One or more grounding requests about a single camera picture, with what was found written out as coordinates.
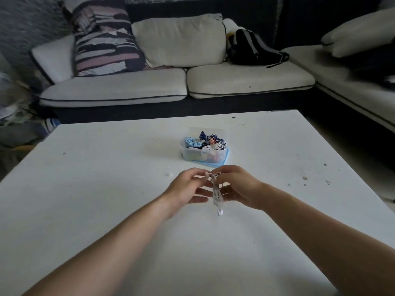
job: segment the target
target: patterned cushion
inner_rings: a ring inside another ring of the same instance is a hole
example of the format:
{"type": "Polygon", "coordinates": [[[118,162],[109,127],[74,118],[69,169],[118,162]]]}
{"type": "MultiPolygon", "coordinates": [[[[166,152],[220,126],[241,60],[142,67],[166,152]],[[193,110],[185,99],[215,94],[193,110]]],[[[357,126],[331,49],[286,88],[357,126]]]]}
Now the patterned cushion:
{"type": "Polygon", "coordinates": [[[60,5],[76,37],[77,76],[145,68],[144,54],[131,33],[124,0],[64,0],[60,5]]]}

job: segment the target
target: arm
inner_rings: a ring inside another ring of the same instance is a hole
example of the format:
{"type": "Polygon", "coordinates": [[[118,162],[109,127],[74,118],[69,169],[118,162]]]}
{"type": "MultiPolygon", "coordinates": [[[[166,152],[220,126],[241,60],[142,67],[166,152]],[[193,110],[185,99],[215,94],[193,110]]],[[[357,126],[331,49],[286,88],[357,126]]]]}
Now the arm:
{"type": "Polygon", "coordinates": [[[189,169],[158,198],[47,275],[25,296],[108,296],[113,294],[158,227],[188,203],[207,202],[201,194],[207,170],[189,169]]]}
{"type": "Polygon", "coordinates": [[[394,295],[395,249],[264,184],[239,166],[222,166],[216,184],[224,200],[260,209],[345,295],[394,295]]]}

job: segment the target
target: tiled floor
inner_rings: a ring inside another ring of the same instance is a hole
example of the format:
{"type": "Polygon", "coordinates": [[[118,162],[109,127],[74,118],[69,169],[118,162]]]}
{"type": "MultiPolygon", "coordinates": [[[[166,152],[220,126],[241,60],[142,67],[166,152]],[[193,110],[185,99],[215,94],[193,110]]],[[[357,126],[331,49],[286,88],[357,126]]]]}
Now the tiled floor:
{"type": "Polygon", "coordinates": [[[395,173],[368,156],[346,137],[328,130],[314,119],[307,120],[395,213],[395,173]]]}

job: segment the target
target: table top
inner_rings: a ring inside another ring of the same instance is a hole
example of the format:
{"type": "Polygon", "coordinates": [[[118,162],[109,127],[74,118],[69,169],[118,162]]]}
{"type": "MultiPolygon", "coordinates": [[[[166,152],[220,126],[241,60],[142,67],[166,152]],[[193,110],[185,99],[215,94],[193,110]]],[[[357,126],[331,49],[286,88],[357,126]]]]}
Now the table top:
{"type": "MultiPolygon", "coordinates": [[[[298,111],[60,125],[0,183],[0,294],[19,295],[169,185],[190,127],[224,129],[227,164],[395,247],[395,215],[298,111]]],[[[119,294],[330,295],[263,212],[211,202],[167,221],[119,294]]]]}

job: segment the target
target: forearm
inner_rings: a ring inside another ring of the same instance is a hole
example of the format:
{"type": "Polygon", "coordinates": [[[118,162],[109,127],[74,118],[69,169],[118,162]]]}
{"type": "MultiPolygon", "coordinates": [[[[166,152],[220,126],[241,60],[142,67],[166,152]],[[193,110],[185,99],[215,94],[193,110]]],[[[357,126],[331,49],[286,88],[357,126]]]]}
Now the forearm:
{"type": "Polygon", "coordinates": [[[126,218],[108,234],[43,278],[25,296],[109,296],[169,217],[158,198],[126,218]]]}
{"type": "Polygon", "coordinates": [[[290,194],[264,188],[262,209],[348,295],[393,295],[395,250],[290,194]]]}

